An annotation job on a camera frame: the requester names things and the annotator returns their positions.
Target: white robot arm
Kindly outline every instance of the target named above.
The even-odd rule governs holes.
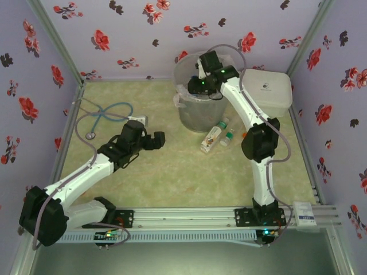
[[[251,161],[255,182],[253,209],[248,219],[251,220],[252,225],[265,225],[272,223],[274,219],[284,223],[281,219],[282,210],[270,193],[270,189],[273,194],[275,192],[272,164],[269,161],[273,159],[275,148],[278,146],[278,135],[264,123],[266,120],[279,130],[279,120],[270,119],[245,89],[241,91],[239,73],[233,66],[223,67],[215,51],[201,55],[197,61],[197,69],[198,77],[192,77],[189,81],[189,92],[209,96],[217,91],[221,92],[233,105],[247,129],[242,150]],[[267,182],[267,165],[269,182]]]
[[[94,222],[111,224],[115,219],[116,207],[108,200],[97,197],[82,205],[71,204],[101,179],[120,168],[126,168],[139,156],[140,150],[157,150],[164,143],[163,132],[155,132],[154,137],[151,137],[147,135],[144,124],[129,120],[121,134],[102,145],[96,157],[85,165],[43,190],[38,186],[31,188],[26,194],[19,224],[34,235],[37,217],[42,215],[37,239],[45,246],[59,240],[66,229],[71,230]],[[41,206],[47,199],[50,201],[43,213],[40,213]]]

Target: floral wallpaper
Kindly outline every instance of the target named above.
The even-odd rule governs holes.
[[[77,82],[26,1],[7,3],[0,25],[6,26],[0,40],[0,273],[9,274],[25,194],[50,184]]]
[[[182,53],[221,43],[245,53],[249,68],[285,72],[320,0],[234,0],[215,5],[210,0],[40,2],[81,77],[118,80],[171,77]],[[218,51],[243,67],[232,49]]]
[[[326,203],[338,207],[356,274],[367,274],[366,12],[363,0],[336,1],[292,77],[304,139]]]

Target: plastic bottle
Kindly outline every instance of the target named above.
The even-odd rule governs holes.
[[[214,147],[214,145],[218,142],[218,137],[220,136],[220,134],[223,132],[224,129],[227,128],[228,123],[229,119],[223,117],[223,119],[210,130],[210,132],[207,134],[200,145],[200,149],[204,153],[208,153]]]
[[[242,120],[241,120],[239,117],[235,118],[235,120],[234,120],[234,122],[232,123],[232,125],[230,125],[230,126],[228,127],[228,128],[229,128],[229,130],[228,130],[228,132],[226,133],[225,137],[224,137],[224,138],[222,138],[222,139],[220,140],[220,144],[221,144],[222,146],[228,146],[228,145],[231,143],[231,141],[232,141],[232,139],[233,139],[234,134],[235,134],[238,130],[240,130],[240,129],[241,129],[242,125],[243,125]]]

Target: white cable tray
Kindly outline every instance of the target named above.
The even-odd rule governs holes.
[[[256,230],[225,230],[213,231],[133,231],[130,232],[131,238],[128,242],[220,242],[220,241],[255,241]],[[95,231],[70,231],[57,241],[57,243],[95,243]],[[118,238],[102,240],[104,243],[114,243],[126,238],[126,233]]]

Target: trash bin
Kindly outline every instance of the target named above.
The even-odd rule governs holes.
[[[191,95],[187,90],[191,77],[198,76],[195,64],[203,53],[185,56],[176,64],[173,72],[173,83],[177,91],[174,104],[178,108],[179,119],[187,129],[194,132],[210,131],[222,119],[228,104],[225,97],[212,100],[207,95]],[[218,55],[218,58],[223,66],[235,66],[229,55]]]

